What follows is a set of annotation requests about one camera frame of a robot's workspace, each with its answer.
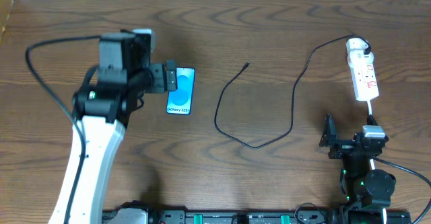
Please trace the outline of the blue Galaxy smartphone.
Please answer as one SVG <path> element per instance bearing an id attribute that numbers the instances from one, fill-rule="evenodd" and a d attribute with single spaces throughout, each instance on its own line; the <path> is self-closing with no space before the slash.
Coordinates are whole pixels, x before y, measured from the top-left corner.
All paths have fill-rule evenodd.
<path id="1" fill-rule="evenodd" d="M 177 67 L 177 90 L 168 94 L 166 112 L 168 114 L 189 115 L 193 102 L 195 69 Z"/>

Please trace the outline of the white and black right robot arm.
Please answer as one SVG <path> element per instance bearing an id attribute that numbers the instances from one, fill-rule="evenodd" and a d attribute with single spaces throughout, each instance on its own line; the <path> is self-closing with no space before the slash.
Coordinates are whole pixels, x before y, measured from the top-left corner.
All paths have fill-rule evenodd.
<path id="1" fill-rule="evenodd" d="M 347 198 L 345 204 L 329 211 L 326 222 L 385 223 L 396 178 L 376 169 L 371 161 L 382 153 L 388 141 L 383 128 L 371 115 L 362 130 L 350 140 L 339 139 L 332 115 L 326 116 L 319 146 L 329 148 L 330 159 L 342 160 L 339 185 Z"/>

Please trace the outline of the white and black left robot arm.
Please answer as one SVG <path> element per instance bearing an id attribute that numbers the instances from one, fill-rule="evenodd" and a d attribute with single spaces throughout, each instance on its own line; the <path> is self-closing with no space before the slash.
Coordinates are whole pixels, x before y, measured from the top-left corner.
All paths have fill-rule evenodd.
<path id="1" fill-rule="evenodd" d="M 155 33 L 121 30 L 99 38 L 99 63 L 72 98 L 73 140 L 50 223 L 101 223 L 106 189 L 132 112 L 145 94 L 178 87 L 176 63 L 151 63 Z"/>

